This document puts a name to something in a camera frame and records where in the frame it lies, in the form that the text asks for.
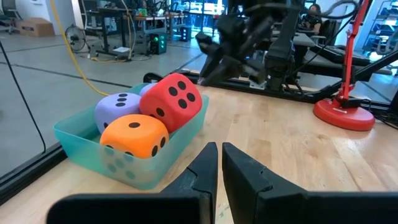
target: table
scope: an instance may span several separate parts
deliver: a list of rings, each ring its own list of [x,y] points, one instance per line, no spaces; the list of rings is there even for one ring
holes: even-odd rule
[[[101,31],[103,33],[103,39],[104,39],[104,50],[97,50],[96,53],[100,53],[100,54],[107,54],[107,55],[112,55],[115,57],[118,57],[119,54],[116,53],[111,53],[109,51],[109,45],[108,45],[108,32],[106,31],[106,24],[105,24],[105,18],[107,17],[113,17],[113,18],[118,18],[119,21],[119,28],[120,28],[120,33],[121,33],[121,37],[122,37],[122,46],[123,47],[127,47],[126,46],[126,36],[124,33],[124,15],[126,14],[126,10],[125,9],[113,9],[113,8],[107,8],[107,7],[99,7],[98,11],[90,11],[87,12],[88,15],[91,14],[93,16],[100,16],[101,18]]]
[[[311,58],[315,56],[315,52],[312,52],[309,50],[307,54],[304,56],[303,62],[302,63],[307,63]],[[357,69],[363,68],[362,66],[355,66]],[[325,57],[322,57],[321,55],[317,55],[314,60],[312,60],[308,66],[304,67],[303,69],[300,70],[300,72],[307,72],[307,73],[312,73],[312,74],[317,74],[317,75],[327,75],[330,77],[337,77],[341,78],[343,74],[343,65],[340,63],[334,63],[331,62],[330,60],[326,59]],[[382,68],[378,70],[376,73],[378,74],[383,74],[383,75],[392,75],[391,70],[388,70],[386,68]],[[359,80],[359,81],[369,81],[369,78],[366,78],[364,80]]]
[[[134,21],[138,21],[139,24],[141,23],[141,29],[140,25],[136,26],[136,37],[142,38],[142,44],[144,46],[144,51],[141,53],[146,54],[147,53],[147,46],[148,46],[148,40],[147,40],[147,35],[148,34],[158,34],[158,33],[167,33],[167,26],[166,26],[166,20],[167,18],[165,16],[134,16]],[[155,23],[155,21],[161,21],[164,23],[163,27],[161,28],[153,28],[149,29],[147,26],[147,21],[151,21]]]
[[[173,39],[174,36],[174,29],[178,28],[183,28],[186,27],[186,18],[188,17],[187,15],[168,15],[166,16],[169,19],[169,24],[170,24],[170,39]]]
[[[162,190],[210,141],[215,141],[219,150],[222,142],[233,143],[307,190],[398,190],[398,139],[386,125],[377,123],[368,133],[346,131],[316,118],[311,104],[219,88],[199,89],[210,97],[203,130],[161,183],[146,192]],[[0,207],[0,220],[42,224],[50,206],[67,195],[137,192],[65,160]],[[221,166],[216,220],[233,223]]]

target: teal plastic bin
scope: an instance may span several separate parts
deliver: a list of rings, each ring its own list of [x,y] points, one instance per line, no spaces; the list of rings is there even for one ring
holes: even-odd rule
[[[146,85],[137,85],[127,92],[138,94]],[[54,126],[55,136],[68,158],[79,166],[138,189],[152,189],[203,127],[209,98],[205,95],[202,98],[200,112],[172,133],[169,143],[151,159],[132,157],[100,145],[100,132],[94,119],[95,106],[58,122]]]

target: black cable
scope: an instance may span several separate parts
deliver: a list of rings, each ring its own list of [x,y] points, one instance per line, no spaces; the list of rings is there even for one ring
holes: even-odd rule
[[[343,16],[329,16],[336,9],[336,7],[338,7],[338,6],[342,5],[342,4],[352,4],[354,6],[354,9],[350,13],[345,14]],[[333,5],[331,5],[330,8],[327,11],[319,13],[317,11],[311,11],[309,9],[303,9],[302,7],[287,6],[286,4],[283,4],[283,3],[266,3],[266,4],[258,4],[258,5],[252,6],[252,7],[248,8],[248,9],[245,9],[242,12],[239,12],[239,13],[237,12],[236,14],[244,14],[244,13],[248,13],[248,12],[251,12],[251,11],[255,11],[255,10],[260,9],[260,8],[286,9],[286,10],[296,9],[296,10],[302,11],[303,13],[307,13],[307,14],[313,15],[313,16],[319,16],[319,17],[322,17],[322,18],[325,18],[325,19],[345,19],[345,18],[353,16],[353,15],[355,15],[357,13],[357,11],[359,9],[359,4],[356,3],[353,0],[340,0],[340,1],[336,2],[336,3],[334,3]]]
[[[301,70],[303,67],[305,67],[305,66],[307,66],[310,62],[312,62],[321,52],[322,52],[322,50],[323,49],[325,49],[327,46],[329,46],[329,44],[331,43],[331,41],[333,40],[333,39],[335,39],[336,37],[337,37],[337,35],[341,32],[341,31],[343,31],[343,29],[349,24],[349,22],[351,22],[351,20],[352,19],[354,19],[355,18],[355,14],[343,25],[343,27],[342,28],[340,28],[340,30],[338,30],[337,31],[337,33],[332,37],[332,38],[330,38],[326,43],[325,43],[325,45],[309,60],[309,61],[307,61],[307,62],[305,62],[305,64],[303,64],[303,65],[301,65],[298,69],[296,69],[296,70],[294,70],[294,72],[292,72],[292,74],[295,74],[296,72],[298,72],[299,70]]]
[[[387,125],[387,126],[389,126],[391,128],[394,128],[395,130],[398,130],[398,116],[396,114],[390,113],[388,111],[375,113],[371,109],[372,101],[368,100],[368,99],[365,99],[363,101],[369,103],[368,111],[373,114],[374,118],[380,120],[385,125]]]
[[[36,123],[36,120],[35,120],[35,118],[33,117],[32,111],[30,110],[29,105],[28,105],[27,102],[26,102],[25,96],[24,96],[24,94],[23,94],[23,92],[22,92],[22,90],[21,90],[21,87],[19,86],[19,83],[18,83],[18,81],[17,81],[17,77],[15,76],[15,73],[14,73],[12,67],[11,67],[10,61],[8,60],[8,56],[7,56],[7,54],[6,54],[6,50],[4,50],[4,47],[3,47],[3,45],[2,45],[1,40],[0,40],[0,48],[1,48],[1,51],[2,51],[2,53],[3,53],[3,55],[4,55],[4,58],[6,59],[6,62],[7,62],[7,65],[8,65],[8,69],[9,69],[10,72],[11,72],[11,75],[12,75],[12,78],[14,79],[15,85],[17,86],[18,91],[19,91],[19,93],[21,94],[22,100],[24,101],[24,104],[25,104],[25,106],[26,106],[26,109],[27,109],[28,112],[29,112],[30,118],[32,119],[32,121],[33,121],[33,123],[34,123],[34,125],[35,125],[35,128],[36,128],[36,131],[38,132],[38,134],[39,134],[39,136],[40,136],[40,139],[42,140],[43,148],[44,148],[43,153],[44,153],[45,150],[47,149],[47,147],[46,147],[46,145],[45,145],[45,141],[44,141],[42,132],[40,131],[40,129],[39,129],[37,123]]]

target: person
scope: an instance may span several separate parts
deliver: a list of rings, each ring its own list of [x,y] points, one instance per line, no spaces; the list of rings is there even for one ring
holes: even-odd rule
[[[318,13],[321,13],[321,7],[318,4],[313,4],[312,6],[310,6],[310,11],[316,11]],[[302,24],[306,28],[315,31],[315,33],[318,34],[321,28],[322,19],[320,16],[307,14],[304,16]]]

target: floor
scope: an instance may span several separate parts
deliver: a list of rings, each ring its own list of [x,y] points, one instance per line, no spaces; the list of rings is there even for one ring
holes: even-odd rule
[[[70,60],[61,37],[38,38],[0,33],[12,68],[34,118],[44,136],[41,143],[34,124],[0,54],[0,176],[15,169],[25,161],[40,154],[57,142],[53,125],[91,105],[101,96],[80,78]],[[127,86],[142,82],[147,72],[168,74],[177,68],[201,69],[206,57],[194,43],[172,42],[167,53],[149,60],[129,63],[98,63],[76,57],[85,75],[101,91],[117,93]],[[322,88],[336,82],[337,78],[301,74],[300,84]],[[369,83],[358,83],[356,95],[388,102],[398,90],[398,78],[373,75]]]

